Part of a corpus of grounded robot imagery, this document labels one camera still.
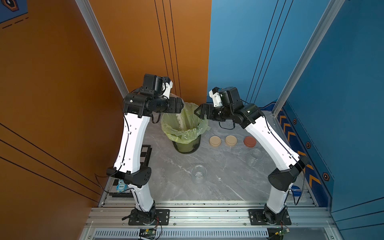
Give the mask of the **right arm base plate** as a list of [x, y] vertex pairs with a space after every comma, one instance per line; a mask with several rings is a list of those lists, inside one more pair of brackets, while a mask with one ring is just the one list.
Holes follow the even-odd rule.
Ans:
[[248, 210], [252, 226], [290, 226], [292, 224], [288, 209], [283, 209], [279, 214], [269, 210], [250, 209]]

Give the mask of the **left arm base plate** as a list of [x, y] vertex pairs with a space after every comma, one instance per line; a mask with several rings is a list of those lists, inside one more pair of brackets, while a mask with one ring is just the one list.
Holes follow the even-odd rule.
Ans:
[[155, 209], [155, 212], [151, 212], [148, 215], [141, 213], [137, 209], [134, 209], [129, 217], [129, 226], [156, 226], [162, 225], [168, 226], [170, 220], [169, 209]]

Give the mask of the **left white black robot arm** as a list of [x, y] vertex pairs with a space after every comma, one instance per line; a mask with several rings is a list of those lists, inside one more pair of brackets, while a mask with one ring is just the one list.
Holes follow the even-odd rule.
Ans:
[[124, 181], [132, 192], [135, 208], [128, 218], [144, 225], [156, 221], [156, 204], [148, 185], [152, 170], [140, 162], [144, 134], [154, 113], [181, 113], [184, 102], [171, 96], [172, 87], [169, 77], [146, 74], [143, 85], [124, 97], [121, 146], [113, 167], [107, 169], [108, 177]]

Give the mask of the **red jar lid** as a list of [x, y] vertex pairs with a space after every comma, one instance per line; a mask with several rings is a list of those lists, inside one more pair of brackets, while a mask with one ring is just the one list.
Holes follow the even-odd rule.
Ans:
[[244, 138], [244, 145], [248, 148], [254, 148], [257, 145], [257, 140], [254, 137], [247, 136]]

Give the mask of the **glass jar with rice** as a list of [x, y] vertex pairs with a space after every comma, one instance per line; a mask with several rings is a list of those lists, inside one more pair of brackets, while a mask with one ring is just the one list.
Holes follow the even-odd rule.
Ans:
[[261, 160], [264, 157], [264, 153], [259, 149], [252, 149], [247, 157], [246, 157], [246, 163], [250, 167], [254, 167], [259, 160]]

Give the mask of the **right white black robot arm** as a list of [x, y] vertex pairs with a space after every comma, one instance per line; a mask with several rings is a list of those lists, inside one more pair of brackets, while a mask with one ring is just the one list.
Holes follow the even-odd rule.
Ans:
[[280, 224], [288, 218], [286, 200], [289, 190], [309, 162], [301, 157], [275, 132], [264, 113], [255, 104], [244, 104], [237, 88], [214, 88], [209, 92], [213, 103], [201, 104], [194, 114], [217, 122], [232, 120], [250, 133], [266, 150], [276, 165], [269, 174], [270, 196], [261, 214], [267, 225]]

